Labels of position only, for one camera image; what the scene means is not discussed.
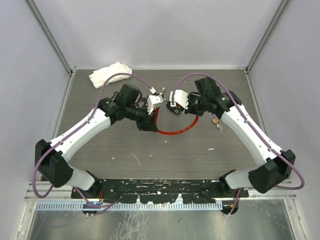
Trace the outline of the small brass padlock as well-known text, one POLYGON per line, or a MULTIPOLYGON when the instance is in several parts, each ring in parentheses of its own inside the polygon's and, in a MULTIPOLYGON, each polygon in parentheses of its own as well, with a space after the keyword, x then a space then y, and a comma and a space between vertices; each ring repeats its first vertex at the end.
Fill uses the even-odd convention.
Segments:
POLYGON ((218 123, 220 122, 219 119, 216 117, 215 114, 209 113, 208 115, 209 115, 209 117, 210 117, 210 119, 211 119, 211 121, 212 121, 213 124, 216 125, 216 124, 218 124, 218 123))

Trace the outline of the black padlock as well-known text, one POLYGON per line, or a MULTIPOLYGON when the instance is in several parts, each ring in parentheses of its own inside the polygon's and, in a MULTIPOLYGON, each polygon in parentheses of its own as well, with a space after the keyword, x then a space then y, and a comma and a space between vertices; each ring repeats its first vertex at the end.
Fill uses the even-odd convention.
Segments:
POLYGON ((175 115, 179 115, 181 113, 181 110, 179 109, 179 107, 171 106, 169 102, 166 104, 166 108, 175 115))

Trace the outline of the white cloth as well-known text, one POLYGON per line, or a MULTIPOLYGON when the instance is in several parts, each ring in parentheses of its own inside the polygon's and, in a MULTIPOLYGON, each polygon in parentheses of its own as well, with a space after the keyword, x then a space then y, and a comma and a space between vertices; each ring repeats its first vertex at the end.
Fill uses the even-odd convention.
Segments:
POLYGON ((114 64, 111 64, 110 66, 94 70, 92 74, 88 76, 88 78, 93 86, 96 89, 99 89, 103 86, 103 84, 110 76, 118 73, 132 74, 132 71, 133 70, 127 65, 116 62, 114 64))

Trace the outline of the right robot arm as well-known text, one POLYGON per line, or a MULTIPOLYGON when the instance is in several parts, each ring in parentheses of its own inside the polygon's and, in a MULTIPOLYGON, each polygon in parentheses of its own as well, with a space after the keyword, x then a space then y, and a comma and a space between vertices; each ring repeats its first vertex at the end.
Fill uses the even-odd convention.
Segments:
POLYGON ((187 113, 214 114, 228 125, 251 153, 256 167, 232 170, 220 177, 219 191, 231 197, 238 188, 253 188, 266 193, 286 180, 296 156, 275 144, 250 117, 241 100, 232 91, 222 92, 211 77, 196 80, 197 91, 187 96, 187 113))

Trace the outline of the red cable lock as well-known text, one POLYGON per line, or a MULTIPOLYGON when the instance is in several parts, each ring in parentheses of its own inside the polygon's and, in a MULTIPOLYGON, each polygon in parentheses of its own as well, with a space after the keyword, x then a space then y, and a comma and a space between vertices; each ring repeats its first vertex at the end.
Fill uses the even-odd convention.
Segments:
POLYGON ((166 126, 163 128, 162 124, 159 125, 160 120, 164 120, 165 117, 169 117, 169 116, 171 117, 170 119, 179 120, 179 117, 181 117, 185 113, 185 111, 182 109, 182 107, 178 105, 177 107, 179 107, 179 109, 181 110, 181 113, 179 115, 173 114, 172 112, 170 112, 167 109, 167 107, 166 107, 167 103, 169 103, 169 100, 163 98, 163 106, 161 106, 155 110, 154 120, 155 120, 155 123, 158 128, 157 132, 159 134, 165 135, 165 136, 181 135, 181 134, 184 134, 184 133, 190 131, 191 129, 193 129, 195 127, 195 125, 198 123, 200 117, 195 115, 193 120, 189 124, 184 124, 182 122, 181 126, 178 126, 177 123, 171 124, 171 123, 169 123, 168 120, 165 120, 164 123, 166 124, 166 126))

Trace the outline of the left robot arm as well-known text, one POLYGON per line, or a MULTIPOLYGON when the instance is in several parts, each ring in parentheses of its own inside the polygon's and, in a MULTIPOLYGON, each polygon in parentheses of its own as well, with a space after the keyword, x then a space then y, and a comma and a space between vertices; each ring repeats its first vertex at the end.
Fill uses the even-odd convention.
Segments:
POLYGON ((100 185, 96 178, 68 162, 95 135, 123 119, 135 121, 140 131, 157 132, 155 113, 163 98, 153 93, 140 106, 141 95, 139 88, 126 83, 113 98, 101 99, 97 108, 65 133, 49 142, 38 141, 35 145, 35 167, 55 188, 71 185, 82 189, 88 198, 97 197, 100 185))

